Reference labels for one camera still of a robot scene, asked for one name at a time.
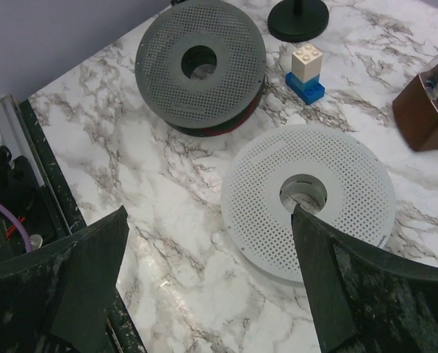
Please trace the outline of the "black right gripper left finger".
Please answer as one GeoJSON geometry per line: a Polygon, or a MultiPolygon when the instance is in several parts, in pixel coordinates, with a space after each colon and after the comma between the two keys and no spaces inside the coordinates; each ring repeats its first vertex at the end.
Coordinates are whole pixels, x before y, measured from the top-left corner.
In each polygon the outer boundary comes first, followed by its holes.
{"type": "Polygon", "coordinates": [[[0,263],[0,352],[100,352],[128,233],[120,207],[0,263]]]}

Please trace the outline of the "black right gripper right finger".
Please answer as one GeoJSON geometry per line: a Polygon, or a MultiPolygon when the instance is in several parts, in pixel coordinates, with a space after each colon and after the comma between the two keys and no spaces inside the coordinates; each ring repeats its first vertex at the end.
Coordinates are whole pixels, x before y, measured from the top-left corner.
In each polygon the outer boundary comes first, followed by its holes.
{"type": "Polygon", "coordinates": [[[322,352],[438,352],[438,268],[295,207],[292,234],[322,352]]]}

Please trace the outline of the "black cable spool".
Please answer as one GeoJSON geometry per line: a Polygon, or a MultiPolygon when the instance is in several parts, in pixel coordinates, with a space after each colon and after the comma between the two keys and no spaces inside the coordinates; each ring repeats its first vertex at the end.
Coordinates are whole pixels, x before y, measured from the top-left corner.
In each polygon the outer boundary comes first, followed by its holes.
{"type": "Polygon", "coordinates": [[[224,1],[186,1],[146,30],[135,79],[147,106],[174,129],[209,137],[245,123],[265,86],[266,51],[256,24],[224,1]]]}

